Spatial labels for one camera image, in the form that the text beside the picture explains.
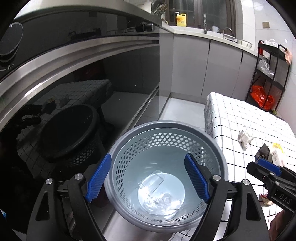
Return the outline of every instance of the red plastic bag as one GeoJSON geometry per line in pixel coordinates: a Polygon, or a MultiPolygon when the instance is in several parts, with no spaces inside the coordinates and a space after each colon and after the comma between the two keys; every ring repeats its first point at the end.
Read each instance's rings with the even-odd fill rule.
{"type": "MultiPolygon", "coordinates": [[[[262,108],[266,99],[266,94],[263,87],[259,85],[253,85],[251,96],[262,108]]],[[[273,105],[274,105],[274,97],[272,95],[269,95],[264,105],[264,110],[270,111],[273,105]]]]}

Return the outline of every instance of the wall outlet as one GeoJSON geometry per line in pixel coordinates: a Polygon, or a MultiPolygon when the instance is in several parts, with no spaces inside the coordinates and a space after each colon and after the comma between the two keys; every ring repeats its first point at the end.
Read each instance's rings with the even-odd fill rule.
{"type": "Polygon", "coordinates": [[[270,28],[269,22],[262,22],[262,28],[270,28]]]}

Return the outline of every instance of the window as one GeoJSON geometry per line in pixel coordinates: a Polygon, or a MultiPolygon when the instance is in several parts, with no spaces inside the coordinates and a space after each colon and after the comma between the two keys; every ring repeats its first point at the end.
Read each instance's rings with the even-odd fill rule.
{"type": "Polygon", "coordinates": [[[187,26],[204,28],[203,15],[207,16],[207,29],[219,27],[222,33],[225,27],[227,34],[235,36],[234,0],[167,0],[169,4],[166,19],[170,25],[176,25],[176,12],[187,14],[187,26]]]}

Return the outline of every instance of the blue gripper pad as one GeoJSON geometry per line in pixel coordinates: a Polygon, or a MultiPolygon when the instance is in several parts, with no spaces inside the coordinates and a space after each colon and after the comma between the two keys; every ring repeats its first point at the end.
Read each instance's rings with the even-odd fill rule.
{"type": "Polygon", "coordinates": [[[276,166],[273,163],[270,163],[269,161],[260,158],[257,162],[258,165],[266,168],[267,170],[274,172],[276,176],[280,177],[281,176],[281,168],[276,166]]]}
{"type": "Polygon", "coordinates": [[[189,154],[184,158],[184,165],[199,198],[208,203],[210,200],[208,183],[189,154]]]}
{"type": "Polygon", "coordinates": [[[91,202],[93,199],[97,198],[110,168],[111,168],[111,155],[107,153],[107,155],[104,157],[103,161],[95,171],[94,175],[88,182],[87,193],[85,196],[88,202],[91,202]]]}

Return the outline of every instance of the storage rack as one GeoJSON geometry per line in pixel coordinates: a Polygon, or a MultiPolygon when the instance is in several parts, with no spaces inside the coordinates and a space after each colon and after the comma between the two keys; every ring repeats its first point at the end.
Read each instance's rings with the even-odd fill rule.
{"type": "Polygon", "coordinates": [[[259,54],[259,51],[258,51],[258,56],[257,56],[257,62],[256,62],[256,67],[255,67],[255,70],[254,70],[254,74],[253,74],[253,78],[252,78],[252,83],[250,85],[250,88],[249,88],[249,91],[248,91],[248,94],[246,96],[246,100],[248,100],[248,98],[250,97],[252,99],[252,105],[255,105],[257,106],[259,109],[262,109],[264,110],[264,107],[265,107],[265,104],[266,104],[266,101],[268,99],[268,96],[269,96],[269,93],[270,93],[270,90],[272,88],[272,86],[275,86],[277,87],[279,90],[281,90],[281,96],[277,102],[277,105],[275,107],[275,111],[277,110],[278,106],[279,106],[279,103],[281,102],[281,98],[285,92],[285,88],[286,88],[286,84],[287,84],[287,80],[288,80],[288,76],[289,76],[289,72],[290,72],[290,66],[291,65],[288,65],[288,71],[287,71],[287,76],[286,76],[286,80],[285,80],[285,84],[284,85],[281,85],[279,82],[275,81],[275,76],[276,76],[276,70],[277,70],[277,67],[278,67],[278,63],[279,63],[279,59],[283,60],[286,62],[286,59],[285,59],[285,53],[283,51],[280,50],[280,47],[282,47],[285,51],[287,51],[287,48],[284,47],[283,45],[281,44],[278,44],[278,47],[275,47],[275,46],[271,46],[271,45],[266,45],[266,44],[263,44],[263,41],[260,40],[259,41],[259,44],[258,44],[258,48],[261,48],[263,49],[264,51],[268,52],[270,54],[270,58],[269,58],[269,64],[270,64],[270,61],[271,61],[271,57],[272,56],[275,56],[276,57],[276,66],[275,66],[275,70],[274,70],[274,76],[273,78],[270,78],[269,76],[267,76],[266,74],[264,74],[262,71],[260,71],[259,69],[257,69],[257,66],[258,66],[258,62],[259,60],[261,59],[260,58],[260,54],[259,54]],[[251,88],[253,86],[253,84],[259,80],[260,77],[263,77],[264,78],[264,84],[263,84],[263,87],[265,86],[266,84],[266,81],[270,83],[270,87],[269,87],[269,90],[268,90],[268,93],[266,95],[266,99],[265,99],[265,102],[263,104],[262,107],[260,107],[257,102],[252,98],[251,96],[251,88]]]}

